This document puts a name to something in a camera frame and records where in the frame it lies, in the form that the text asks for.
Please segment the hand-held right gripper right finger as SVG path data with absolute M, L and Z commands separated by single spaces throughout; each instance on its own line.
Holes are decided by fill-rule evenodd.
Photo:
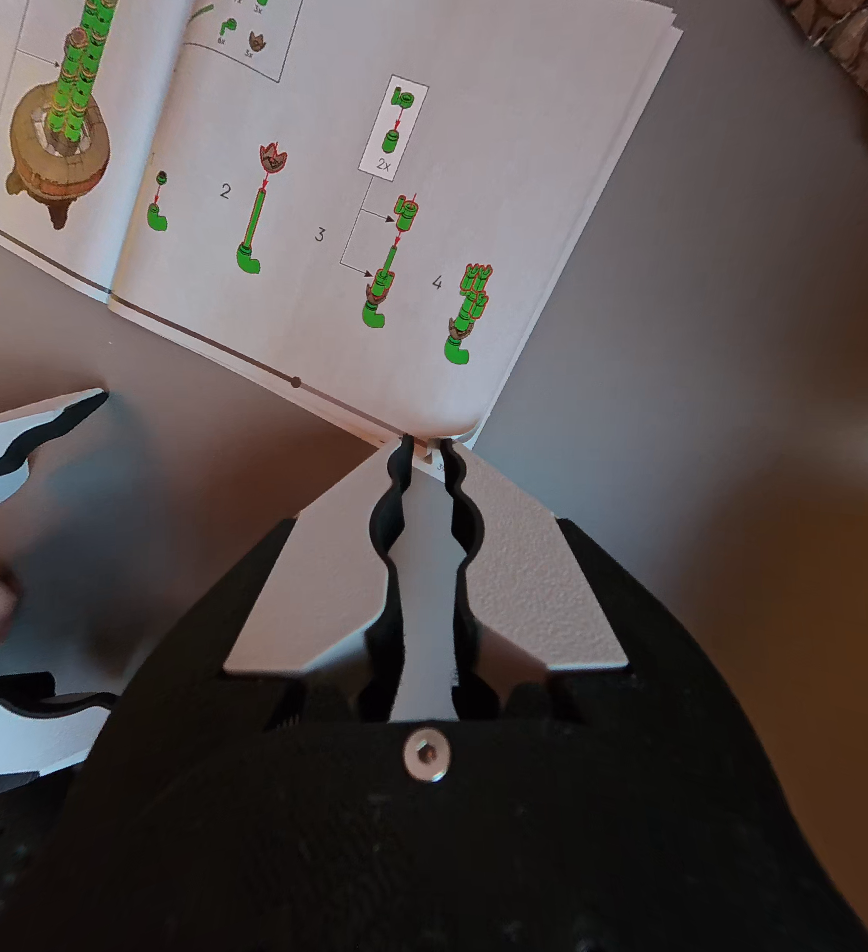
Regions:
M 555 514 L 462 443 L 440 443 L 457 569 L 461 720 L 498 717 L 523 684 L 619 671 L 628 658 Z

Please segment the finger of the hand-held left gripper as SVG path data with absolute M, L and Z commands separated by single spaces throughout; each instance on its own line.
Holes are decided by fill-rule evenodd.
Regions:
M 89 388 L 0 413 L 0 504 L 27 481 L 30 456 L 71 433 L 108 396 L 103 388 Z
M 59 694 L 51 673 L 0 676 L 0 777 L 44 777 L 83 763 L 120 697 Z

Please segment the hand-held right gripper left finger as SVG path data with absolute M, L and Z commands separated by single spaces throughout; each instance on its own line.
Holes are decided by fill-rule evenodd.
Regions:
M 388 721 L 404 671 L 404 616 L 390 552 L 404 531 L 414 440 L 377 449 L 295 518 L 223 670 L 339 691 Z

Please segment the lego instruction booklet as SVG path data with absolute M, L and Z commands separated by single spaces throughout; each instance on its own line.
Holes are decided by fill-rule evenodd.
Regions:
M 488 418 L 654 2 L 0 2 L 0 244 L 372 442 Z

